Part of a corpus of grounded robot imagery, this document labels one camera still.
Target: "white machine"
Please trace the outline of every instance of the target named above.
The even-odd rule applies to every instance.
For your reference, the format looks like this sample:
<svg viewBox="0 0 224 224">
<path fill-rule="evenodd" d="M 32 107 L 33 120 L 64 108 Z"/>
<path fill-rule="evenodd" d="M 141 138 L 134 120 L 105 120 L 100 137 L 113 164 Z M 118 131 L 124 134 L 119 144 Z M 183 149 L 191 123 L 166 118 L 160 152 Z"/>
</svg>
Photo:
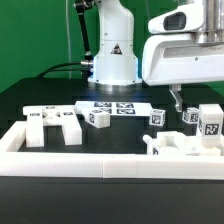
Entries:
<svg viewBox="0 0 224 224">
<path fill-rule="evenodd" d="M 95 4 L 100 18 L 100 50 L 94 57 L 90 86 L 108 91 L 141 85 L 138 58 L 133 53 L 134 17 L 120 0 L 84 1 Z"/>
<path fill-rule="evenodd" d="M 224 80 L 224 1 L 185 0 L 149 21 L 142 78 L 148 85 L 171 85 L 181 111 L 181 84 Z"/>
</svg>

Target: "green wall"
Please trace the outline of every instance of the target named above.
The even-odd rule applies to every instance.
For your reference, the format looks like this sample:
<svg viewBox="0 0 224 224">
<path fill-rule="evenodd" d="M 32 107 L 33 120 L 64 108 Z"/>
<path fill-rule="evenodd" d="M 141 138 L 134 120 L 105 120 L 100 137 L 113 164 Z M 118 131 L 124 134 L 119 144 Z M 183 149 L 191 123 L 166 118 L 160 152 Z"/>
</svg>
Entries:
<svg viewBox="0 0 224 224">
<path fill-rule="evenodd" d="M 135 17 L 134 52 L 140 60 L 149 37 L 146 1 L 150 17 L 175 9 L 175 0 L 121 0 Z M 0 92 L 25 77 L 35 77 L 46 68 L 68 62 L 65 0 L 0 1 Z M 83 45 L 74 0 L 69 0 L 72 60 L 83 59 Z M 86 12 L 90 46 L 96 54 L 99 46 L 97 9 Z M 48 77 L 69 77 L 68 73 Z M 79 73 L 72 77 L 80 78 Z"/>
</svg>

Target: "black tabletop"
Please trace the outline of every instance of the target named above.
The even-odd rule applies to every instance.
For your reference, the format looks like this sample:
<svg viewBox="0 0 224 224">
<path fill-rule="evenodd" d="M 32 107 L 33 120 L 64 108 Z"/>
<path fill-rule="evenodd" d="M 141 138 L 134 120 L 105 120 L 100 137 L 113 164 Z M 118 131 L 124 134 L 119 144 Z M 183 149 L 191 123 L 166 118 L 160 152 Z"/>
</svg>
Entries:
<svg viewBox="0 0 224 224">
<path fill-rule="evenodd" d="M 223 104 L 223 97 L 206 85 L 183 85 L 187 107 Z M 146 117 L 111 117 L 111 127 L 96 129 L 79 116 L 82 146 L 64 146 L 60 127 L 45 128 L 43 152 L 144 154 L 144 134 L 158 131 L 195 134 L 195 125 L 181 121 L 166 86 L 125 93 L 90 89 L 86 81 L 23 79 L 0 94 L 0 135 L 17 120 L 23 106 L 75 104 L 79 100 L 145 102 L 166 110 L 163 127 L 149 126 Z M 25 145 L 19 153 L 28 151 Z M 153 180 L 0 177 L 0 223 L 152 223 L 221 224 L 224 183 L 210 180 Z"/>
<path fill-rule="evenodd" d="M 224 102 L 224 98 L 206 85 L 184 85 L 182 97 L 185 107 L 198 107 L 204 103 Z M 144 134 L 153 138 L 159 131 L 180 131 L 195 135 L 196 125 L 182 122 L 182 113 L 175 110 L 175 100 L 167 86 L 143 86 L 129 92 L 105 92 L 88 88 L 84 80 L 68 79 L 23 79 L 0 94 L 0 134 L 16 120 L 25 120 L 23 106 L 29 105 L 74 105 L 76 101 L 143 102 L 153 108 L 166 110 L 164 126 L 150 126 L 149 117 L 111 116 L 109 128 L 97 129 L 78 116 L 83 132 L 81 146 L 65 146 L 60 127 L 45 127 L 45 147 L 26 148 L 20 151 L 83 152 L 83 153 L 136 153 L 144 154 Z"/>
</svg>

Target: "white cube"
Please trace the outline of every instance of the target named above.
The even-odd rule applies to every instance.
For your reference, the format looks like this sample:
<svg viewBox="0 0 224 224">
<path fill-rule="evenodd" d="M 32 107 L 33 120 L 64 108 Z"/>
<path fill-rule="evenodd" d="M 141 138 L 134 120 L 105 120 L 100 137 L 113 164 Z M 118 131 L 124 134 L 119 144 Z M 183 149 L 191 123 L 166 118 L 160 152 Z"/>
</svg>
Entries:
<svg viewBox="0 0 224 224">
<path fill-rule="evenodd" d="M 187 111 L 183 112 L 182 120 L 187 124 L 197 124 L 198 123 L 198 113 L 199 110 L 195 107 L 187 108 Z"/>
<path fill-rule="evenodd" d="M 149 124 L 154 126 L 163 126 L 165 123 L 165 113 L 165 110 L 152 109 Z"/>
<path fill-rule="evenodd" d="M 218 104 L 199 106 L 197 136 L 204 147 L 215 147 L 220 144 L 223 124 L 223 111 Z"/>
<path fill-rule="evenodd" d="M 101 109 L 92 109 L 84 112 L 85 121 L 96 128 L 110 126 L 110 114 Z"/>
</svg>

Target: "small white cube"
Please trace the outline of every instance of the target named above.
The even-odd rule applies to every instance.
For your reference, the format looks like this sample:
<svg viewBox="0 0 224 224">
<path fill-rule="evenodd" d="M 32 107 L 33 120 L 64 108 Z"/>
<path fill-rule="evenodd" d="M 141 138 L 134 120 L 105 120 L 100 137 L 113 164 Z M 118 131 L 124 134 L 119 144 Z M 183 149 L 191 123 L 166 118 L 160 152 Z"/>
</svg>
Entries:
<svg viewBox="0 0 224 224">
<path fill-rule="evenodd" d="M 101 109 L 91 109 L 84 112 L 85 121 L 96 128 L 110 126 L 110 114 Z"/>
<path fill-rule="evenodd" d="M 187 124 L 197 124 L 198 123 L 199 110 L 195 107 L 187 108 L 187 111 L 183 112 L 182 120 Z"/>
<path fill-rule="evenodd" d="M 149 124 L 154 126 L 163 126 L 165 123 L 165 113 L 165 110 L 152 109 Z"/>
</svg>

